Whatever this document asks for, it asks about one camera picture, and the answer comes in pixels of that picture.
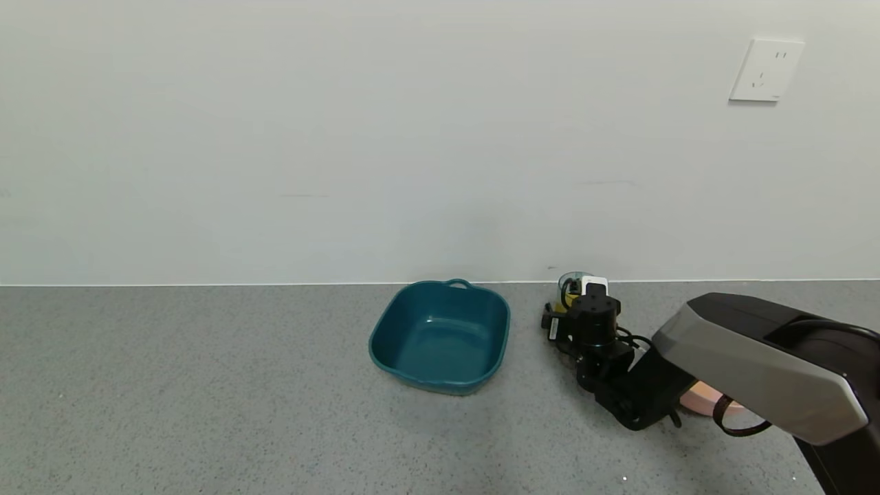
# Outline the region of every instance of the gray countertop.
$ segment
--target gray countertop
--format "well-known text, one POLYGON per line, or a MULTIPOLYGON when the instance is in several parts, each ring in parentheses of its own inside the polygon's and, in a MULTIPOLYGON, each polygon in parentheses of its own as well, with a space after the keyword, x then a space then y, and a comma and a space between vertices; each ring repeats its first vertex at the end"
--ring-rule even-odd
MULTIPOLYGON (((0 288, 0 493, 821 493, 777 429, 618 425, 538 329, 550 284, 491 285, 475 395, 405 387, 367 352, 399 288, 0 288)), ((643 335, 711 291, 880 327, 880 282, 612 287, 643 335)))

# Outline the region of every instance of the cable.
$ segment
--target cable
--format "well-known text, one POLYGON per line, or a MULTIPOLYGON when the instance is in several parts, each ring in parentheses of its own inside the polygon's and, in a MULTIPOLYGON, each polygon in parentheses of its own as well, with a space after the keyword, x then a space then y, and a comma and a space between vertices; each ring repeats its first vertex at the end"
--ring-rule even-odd
POLYGON ((678 411, 674 409, 669 411, 669 419, 672 420, 672 424, 675 425, 676 428, 681 428, 681 416, 678 415, 678 411))
POLYGON ((712 419, 714 419, 715 424, 721 428, 722 432, 727 433, 731 437, 751 437, 752 435, 757 435, 765 431, 770 426, 773 426, 769 421, 764 421, 760 425, 755 425, 749 428, 742 429, 733 429, 728 428, 724 425, 724 413, 727 412, 727 408, 733 403, 733 399, 731 399, 727 395, 722 395, 718 402, 715 403, 715 408, 712 410, 712 419))
POLYGON ((782 328, 780 328, 780 330, 788 329, 837 330, 839 332, 848 333, 850 335, 867 338, 873 341, 875 344, 880 345, 880 334, 877 334, 875 331, 866 329, 864 327, 859 327, 858 325, 841 323, 839 321, 800 320, 793 321, 788 325, 783 325, 782 328))
POLYGON ((654 347, 654 344, 649 339, 647 339, 643 336, 636 336, 636 335, 629 336, 629 340, 631 340, 631 341, 637 340, 639 342, 644 342, 648 345, 648 349, 650 349, 651 347, 654 347))

